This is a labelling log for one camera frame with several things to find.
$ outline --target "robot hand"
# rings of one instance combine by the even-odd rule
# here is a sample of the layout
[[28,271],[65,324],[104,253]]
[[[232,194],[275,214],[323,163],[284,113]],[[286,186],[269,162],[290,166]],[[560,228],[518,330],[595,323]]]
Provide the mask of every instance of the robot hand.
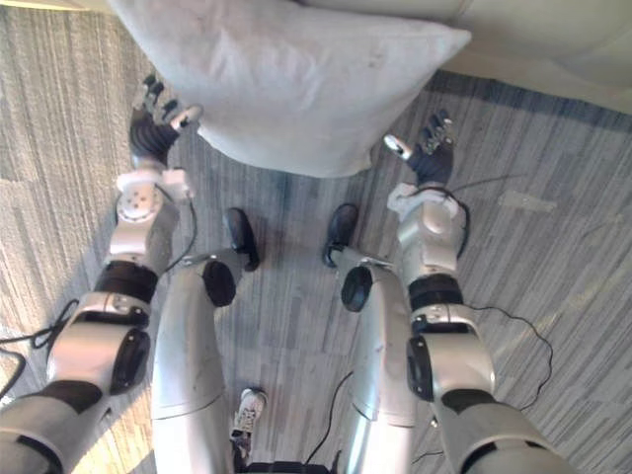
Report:
[[414,150],[394,135],[386,135],[384,143],[417,174],[418,186],[425,183],[445,186],[449,181],[454,157],[454,138],[452,120],[446,111],[439,111],[431,117]]
[[190,106],[177,113],[178,101],[172,100],[162,108],[162,116],[154,119],[158,97],[164,90],[162,82],[150,74],[143,81],[142,98],[133,106],[129,125],[129,147],[135,168],[141,163],[160,163],[167,166],[169,149],[183,128],[196,122],[202,113],[200,106]]

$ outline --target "gray carpet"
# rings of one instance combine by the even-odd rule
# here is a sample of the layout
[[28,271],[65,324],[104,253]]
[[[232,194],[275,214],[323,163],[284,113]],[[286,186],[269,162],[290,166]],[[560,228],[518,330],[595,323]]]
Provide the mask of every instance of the gray carpet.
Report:
[[[114,180],[128,170],[129,103],[150,64],[114,18],[0,8],[0,334],[31,332],[88,290],[114,229]],[[535,322],[555,348],[553,378],[528,417],[581,473],[632,472],[632,117],[495,81],[438,73],[394,125],[414,137],[431,112],[456,120],[454,188],[472,209],[461,261],[466,299],[497,304]],[[256,384],[270,406],[253,459],[304,459],[326,426],[337,382],[350,369],[357,316],[337,296],[319,248],[332,210],[361,208],[357,243],[395,255],[395,215],[385,202],[411,175],[383,148],[375,167],[349,179],[315,180],[235,163],[193,135],[172,162],[197,189],[197,251],[227,244],[221,210],[244,207],[265,245],[265,262],[217,315],[230,399]],[[186,212],[175,249],[191,236]],[[152,331],[169,278],[161,283]],[[479,314],[499,379],[498,398],[529,401],[546,351],[500,314]],[[28,346],[18,346],[28,354]],[[44,381],[45,354],[30,354],[13,397]],[[0,383],[13,369],[2,358]],[[75,472],[154,472],[149,386],[120,397]],[[349,408],[345,392],[329,464]],[[422,404],[418,452],[439,447]],[[445,473],[442,456],[415,472]]]

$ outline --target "shoe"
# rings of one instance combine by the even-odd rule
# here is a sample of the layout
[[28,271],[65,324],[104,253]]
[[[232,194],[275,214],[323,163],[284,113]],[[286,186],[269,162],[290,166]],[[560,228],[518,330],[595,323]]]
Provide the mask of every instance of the shoe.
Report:
[[332,269],[336,263],[332,260],[332,250],[343,250],[349,246],[356,230],[358,210],[355,204],[345,203],[338,206],[329,221],[327,242],[323,247],[323,263]]
[[230,233],[230,242],[233,250],[238,254],[248,255],[248,263],[244,270],[253,272],[259,266],[260,260],[255,234],[246,213],[238,207],[226,209],[224,212],[224,225]]
[[233,432],[251,434],[267,403],[268,396],[262,390],[247,388],[241,392],[241,403],[235,413]]

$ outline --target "black shoe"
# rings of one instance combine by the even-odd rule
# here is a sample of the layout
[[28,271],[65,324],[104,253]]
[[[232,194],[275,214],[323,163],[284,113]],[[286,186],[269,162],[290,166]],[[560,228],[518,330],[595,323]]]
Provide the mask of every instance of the black shoe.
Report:
[[334,211],[327,229],[327,242],[323,248],[323,263],[334,269],[336,263],[332,260],[332,250],[343,250],[354,235],[357,224],[357,206],[355,204],[341,204]]
[[259,266],[260,260],[255,234],[246,213],[237,207],[227,209],[224,212],[224,225],[230,233],[230,243],[233,250],[238,254],[248,255],[248,263],[244,270],[253,272]]

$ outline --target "black joint cover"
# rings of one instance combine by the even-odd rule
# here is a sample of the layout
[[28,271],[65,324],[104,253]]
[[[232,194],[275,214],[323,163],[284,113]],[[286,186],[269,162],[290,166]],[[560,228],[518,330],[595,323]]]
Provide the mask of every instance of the black joint cover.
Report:
[[424,336],[417,336],[408,341],[406,360],[408,362],[408,388],[422,400],[433,401],[435,399],[433,367]]
[[202,274],[206,294],[212,303],[220,308],[232,303],[237,287],[230,269],[221,262],[211,261],[204,267]]
[[145,376],[151,341],[144,331],[131,329],[118,348],[110,393],[119,395],[136,386]]
[[408,294],[413,311],[432,304],[463,304],[458,282],[445,274],[417,278],[408,286]]
[[80,380],[58,380],[46,385],[40,392],[28,397],[48,397],[72,407],[78,415],[101,400],[101,389],[90,382]]
[[158,276],[151,270],[121,260],[108,263],[99,276],[95,291],[120,293],[149,303],[156,284]]
[[301,462],[275,461],[253,462],[245,472],[252,473],[291,473],[291,474],[330,474],[329,470],[319,464],[303,464]]
[[441,402],[447,408],[460,414],[464,410],[483,403],[498,403],[494,397],[483,390],[474,388],[459,388],[450,390],[441,397]]
[[364,307],[373,286],[371,271],[367,267],[355,267],[345,278],[341,298],[347,310],[358,313]]

